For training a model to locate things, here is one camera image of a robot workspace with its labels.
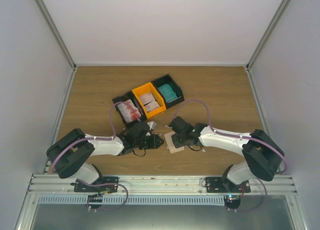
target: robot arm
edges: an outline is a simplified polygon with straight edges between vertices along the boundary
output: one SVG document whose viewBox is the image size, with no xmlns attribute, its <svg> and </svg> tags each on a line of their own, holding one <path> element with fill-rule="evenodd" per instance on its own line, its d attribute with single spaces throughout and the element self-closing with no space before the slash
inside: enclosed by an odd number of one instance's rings
<svg viewBox="0 0 320 230">
<path fill-rule="evenodd" d="M 84 134 L 76 128 L 51 146 L 46 155 L 53 163 L 68 146 L 78 142 L 72 147 L 76 151 L 68 149 L 56 162 L 54 168 L 57 174 L 61 179 L 76 178 L 87 184 L 101 184 L 102 174 L 94 165 L 87 164 L 86 160 L 96 155 L 122 156 L 132 153 L 134 148 L 157 149 L 164 141 L 157 134 L 151 133 L 153 129 L 152 122 L 140 121 L 111 139 Z"/>
<path fill-rule="evenodd" d="M 227 191 L 253 178 L 272 181 L 282 162 L 272 150 L 250 139 L 261 140 L 284 156 L 283 151 L 262 130 L 255 130 L 253 133 L 237 133 L 219 129 L 213 131 L 204 123 L 197 123 L 193 127 L 179 116 L 172 120 L 169 127 L 175 132 L 172 135 L 172 142 L 176 148 L 181 146 L 216 147 L 245 158 L 244 162 L 231 165 L 224 172 L 222 182 Z"/>
</svg>

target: metal enclosure frame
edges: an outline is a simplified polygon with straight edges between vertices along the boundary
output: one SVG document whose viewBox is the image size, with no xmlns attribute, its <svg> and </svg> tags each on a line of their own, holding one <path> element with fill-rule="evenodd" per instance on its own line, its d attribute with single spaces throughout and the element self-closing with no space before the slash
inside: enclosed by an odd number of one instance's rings
<svg viewBox="0 0 320 230">
<path fill-rule="evenodd" d="M 77 72 L 77 65 L 74 63 L 67 47 L 64 44 L 63 39 L 61 38 L 58 29 L 56 28 L 53 20 L 50 17 L 50 14 L 43 3 L 42 0 L 35 0 L 36 4 L 39 6 L 40 11 L 42 12 L 44 18 L 46 19 L 49 27 L 51 28 L 54 36 L 56 37 L 58 43 L 61 46 L 62 51 L 64 52 L 66 58 L 69 61 L 69 64 L 73 68 L 73 72 L 70 75 L 70 79 L 68 81 L 68 86 L 65 91 L 64 98 L 61 103 L 61 108 L 57 116 L 57 120 L 55 123 L 55 128 L 52 132 L 51 143 L 53 144 L 58 136 L 59 128 L 61 125 L 61 121 L 63 119 L 63 115 L 66 109 L 66 105 L 68 102 L 68 98 L 70 95 L 71 87 L 75 78 L 75 74 Z M 263 48 L 264 43 L 266 42 L 268 36 L 272 32 L 273 28 L 277 24 L 279 18 L 282 13 L 286 9 L 290 0 L 282 0 L 280 6 L 278 7 L 273 19 L 271 20 L 269 26 L 267 27 L 261 41 L 259 42 L 255 52 L 253 53 L 251 59 L 248 62 L 248 65 L 245 68 L 245 71 L 248 76 L 248 80 L 251 85 L 252 93 L 256 102 L 257 110 L 259 116 L 262 121 L 263 128 L 267 134 L 271 134 L 269 132 L 268 122 L 265 118 L 263 106 L 261 104 L 259 94 L 255 88 L 254 81 L 251 77 L 250 69 L 259 55 L 260 50 Z M 71 182 L 74 182 L 75 179 L 60 179 L 57 175 L 47 174 L 50 166 L 50 162 L 47 161 L 45 166 L 43 166 L 42 174 L 34 174 L 29 183 L 28 190 L 25 195 L 25 199 L 15 226 L 16 230 L 30 230 L 33 225 L 33 219 L 37 212 L 37 206 L 44 199 L 46 199 L 46 203 L 54 204 L 57 201 L 56 197 L 71 197 L 72 198 L 63 198 L 60 203 L 64 201 L 64 199 L 68 199 L 68 203 L 76 203 L 79 197 L 82 197 L 86 200 L 88 197 L 85 193 L 75 193 L 73 191 L 73 186 L 70 185 Z M 153 202 L 153 199 L 157 199 L 161 197 L 162 199 L 181 199 L 185 196 L 193 199 L 192 201 L 198 201 L 197 204 L 205 205 L 205 202 L 201 202 L 201 199 L 211 199 L 213 202 L 208 202 L 209 205 L 212 203 L 219 203 L 219 199 L 221 196 L 225 195 L 225 193 L 207 193 L 202 187 L 201 183 L 205 177 L 209 176 L 166 176 L 166 175 L 118 175 L 120 177 L 119 183 L 125 184 L 128 188 L 131 196 L 143 196 L 151 199 L 152 204 L 160 204 L 159 202 Z M 247 193 L 248 195 L 264 195 L 264 189 L 260 185 L 257 180 L 249 181 L 251 186 L 251 193 Z M 268 191 L 268 195 L 283 195 L 286 197 L 286 202 L 291 214 L 291 218 L 296 230 L 307 230 L 306 216 L 303 212 L 303 208 L 301 206 L 301 202 L 299 200 L 299 196 L 297 194 L 294 182 L 290 175 L 277 175 L 274 177 L 272 182 L 264 182 L 266 189 Z M 112 194 L 115 197 L 123 197 L 125 193 L 119 190 L 117 193 Z"/>
</svg>

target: small box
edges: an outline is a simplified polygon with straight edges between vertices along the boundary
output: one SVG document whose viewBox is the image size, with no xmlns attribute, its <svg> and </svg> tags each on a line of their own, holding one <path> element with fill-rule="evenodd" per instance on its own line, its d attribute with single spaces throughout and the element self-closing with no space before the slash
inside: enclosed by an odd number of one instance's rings
<svg viewBox="0 0 320 230">
<path fill-rule="evenodd" d="M 164 100 L 165 107 L 167 109 L 169 109 L 169 108 L 173 107 L 174 105 L 177 105 L 185 100 L 185 97 L 184 97 L 184 94 L 183 94 L 181 88 L 178 86 L 178 84 L 176 84 L 176 82 L 172 79 L 172 77 L 169 74 L 166 74 L 162 77 L 159 77 L 159 78 L 151 81 L 151 83 L 154 85 L 155 89 L 161 95 L 162 99 Z M 170 102 L 166 102 L 166 99 L 159 91 L 158 88 L 165 85 L 165 84 L 168 84 L 172 88 L 172 90 L 175 92 L 175 94 L 177 96 L 177 98 L 175 100 L 172 100 Z"/>
<path fill-rule="evenodd" d="M 162 113 L 164 110 L 166 110 L 166 105 L 163 97 L 160 95 L 160 93 L 156 90 L 155 86 L 153 86 L 151 82 L 148 82 L 140 87 L 133 89 L 132 92 L 134 96 L 137 98 L 137 100 L 139 101 L 140 105 L 142 106 L 147 119 L 153 117 L 156 114 Z M 152 93 L 152 95 L 154 96 L 155 100 L 157 101 L 160 107 L 158 107 L 153 111 L 147 112 L 145 106 L 143 105 L 142 101 L 139 98 L 140 96 L 146 93 Z"/>
<path fill-rule="evenodd" d="M 134 95 L 134 93 L 132 91 L 128 91 L 127 93 L 121 95 L 121 96 L 117 96 L 115 98 L 112 99 L 112 102 L 118 103 L 118 102 L 125 102 L 127 100 L 131 100 L 132 103 L 136 106 L 136 108 L 139 110 L 141 117 L 139 118 L 141 121 L 145 121 L 147 120 L 147 116 L 145 114 L 145 111 L 143 110 L 142 106 L 140 105 L 139 101 L 137 100 L 136 96 Z M 120 114 L 123 123 L 125 124 L 125 126 L 127 128 L 131 128 L 134 124 L 136 124 L 138 122 L 138 120 L 134 120 L 132 122 L 126 122 L 124 116 L 121 114 L 118 106 L 115 106 L 116 111 Z"/>
</svg>

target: wooden table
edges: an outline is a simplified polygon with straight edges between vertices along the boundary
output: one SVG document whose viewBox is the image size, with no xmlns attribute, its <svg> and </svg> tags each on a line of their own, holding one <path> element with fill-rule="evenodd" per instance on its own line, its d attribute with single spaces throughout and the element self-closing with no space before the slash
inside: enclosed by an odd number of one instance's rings
<svg viewBox="0 0 320 230">
<path fill-rule="evenodd" d="M 74 128 L 86 134 L 111 136 L 109 109 L 112 98 L 170 74 L 181 87 L 184 98 L 200 99 L 209 106 L 212 125 L 233 132 L 253 132 L 262 129 L 256 103 L 243 67 L 199 66 L 97 66 L 79 67 L 59 131 L 59 138 Z M 178 106 L 160 113 L 151 121 L 157 123 L 157 134 L 171 132 L 167 127 Z M 186 104 L 179 115 L 191 124 L 207 123 L 204 106 L 198 102 Z M 114 110 L 112 121 L 117 133 L 125 125 Z M 221 175 L 231 164 L 243 157 L 222 149 L 205 147 L 205 152 L 188 148 L 169 153 L 166 143 L 159 149 L 147 150 L 146 156 L 98 155 L 88 159 L 103 174 L 110 175 Z"/>
</svg>

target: teal object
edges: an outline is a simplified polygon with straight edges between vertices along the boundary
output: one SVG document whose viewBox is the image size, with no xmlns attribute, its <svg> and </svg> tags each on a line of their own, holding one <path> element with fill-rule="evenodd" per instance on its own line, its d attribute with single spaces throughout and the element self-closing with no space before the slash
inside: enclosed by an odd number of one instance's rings
<svg viewBox="0 0 320 230">
<path fill-rule="evenodd" d="M 158 89 L 167 103 L 170 103 L 178 98 L 176 93 L 172 90 L 169 84 L 164 84 L 158 87 Z"/>
</svg>

